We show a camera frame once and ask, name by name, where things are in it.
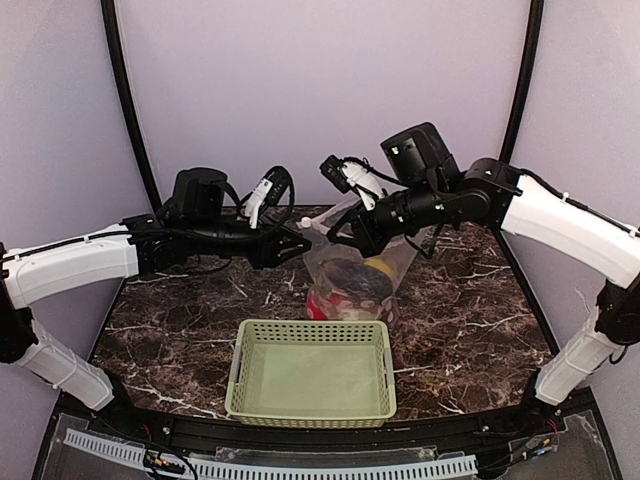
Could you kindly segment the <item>purple eggplant toy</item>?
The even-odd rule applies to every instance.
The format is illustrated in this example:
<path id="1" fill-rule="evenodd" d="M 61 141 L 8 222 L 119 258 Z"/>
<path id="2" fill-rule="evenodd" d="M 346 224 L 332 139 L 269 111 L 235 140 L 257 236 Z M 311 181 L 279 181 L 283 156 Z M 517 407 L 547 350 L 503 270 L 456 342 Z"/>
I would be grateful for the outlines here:
<path id="1" fill-rule="evenodd" d="M 325 260 L 320 272 L 326 287 L 349 298 L 381 303 L 394 293 L 391 278 L 363 263 L 342 258 Z"/>

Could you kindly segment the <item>clear zip top bag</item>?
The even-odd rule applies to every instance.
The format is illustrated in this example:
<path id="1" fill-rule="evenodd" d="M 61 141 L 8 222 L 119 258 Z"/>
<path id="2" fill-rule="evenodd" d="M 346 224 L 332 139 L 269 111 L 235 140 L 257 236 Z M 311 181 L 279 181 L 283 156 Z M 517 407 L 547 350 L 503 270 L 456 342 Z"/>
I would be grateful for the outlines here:
<path id="1" fill-rule="evenodd" d="M 308 214 L 297 223 L 312 243 L 303 255 L 311 276 L 307 315 L 312 320 L 369 321 L 386 323 L 397 318 L 396 291 L 422 244 L 426 229 L 414 237 L 396 237 L 377 256 L 364 258 L 348 246 L 331 243 L 326 234 L 347 210 L 359 202 L 347 198 L 319 214 Z"/>

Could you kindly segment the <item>yellow bell pepper toy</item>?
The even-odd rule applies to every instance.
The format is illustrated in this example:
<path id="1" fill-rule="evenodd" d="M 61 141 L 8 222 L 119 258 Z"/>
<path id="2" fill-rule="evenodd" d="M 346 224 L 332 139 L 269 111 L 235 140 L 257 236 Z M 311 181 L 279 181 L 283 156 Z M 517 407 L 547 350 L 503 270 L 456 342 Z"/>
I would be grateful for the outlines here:
<path id="1" fill-rule="evenodd" d="M 391 279 L 394 278 L 393 266 L 390 263 L 385 262 L 383 259 L 379 257 L 372 257 L 372 258 L 366 259 L 364 261 L 364 265 L 384 273 Z"/>

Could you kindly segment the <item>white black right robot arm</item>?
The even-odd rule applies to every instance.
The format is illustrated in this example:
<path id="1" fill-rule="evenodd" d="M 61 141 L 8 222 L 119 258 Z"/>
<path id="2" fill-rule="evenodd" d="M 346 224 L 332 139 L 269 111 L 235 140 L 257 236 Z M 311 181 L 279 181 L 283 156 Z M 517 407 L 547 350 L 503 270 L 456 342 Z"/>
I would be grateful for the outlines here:
<path id="1" fill-rule="evenodd" d="M 396 236 L 463 222 L 496 228 L 559 251 L 602 274 L 605 285 L 581 329 L 534 374 L 523 402 L 557 406 L 605 361 L 639 341 L 639 230 L 561 192 L 537 174 L 492 158 L 461 171 L 436 127 L 425 122 L 381 144 L 399 191 L 379 187 L 383 174 L 355 157 L 320 166 L 336 189 L 361 197 L 330 228 L 328 239 L 380 254 Z"/>

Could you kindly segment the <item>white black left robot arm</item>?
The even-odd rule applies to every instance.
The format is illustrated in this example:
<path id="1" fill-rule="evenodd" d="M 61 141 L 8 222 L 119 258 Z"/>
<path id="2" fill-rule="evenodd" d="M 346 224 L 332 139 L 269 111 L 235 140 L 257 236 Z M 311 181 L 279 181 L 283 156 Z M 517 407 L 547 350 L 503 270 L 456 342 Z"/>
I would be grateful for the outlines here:
<path id="1" fill-rule="evenodd" d="M 153 214 L 31 249 L 3 249 L 2 363 L 29 370 L 94 412 L 128 407 L 121 381 L 55 339 L 35 319 L 32 304 L 105 280 L 160 273 L 197 256 L 277 267 L 311 248 L 284 218 L 262 221 L 283 197 L 295 200 L 294 181 L 282 166 L 270 168 L 245 197 L 225 173 L 191 168 L 177 174 L 172 195 Z"/>

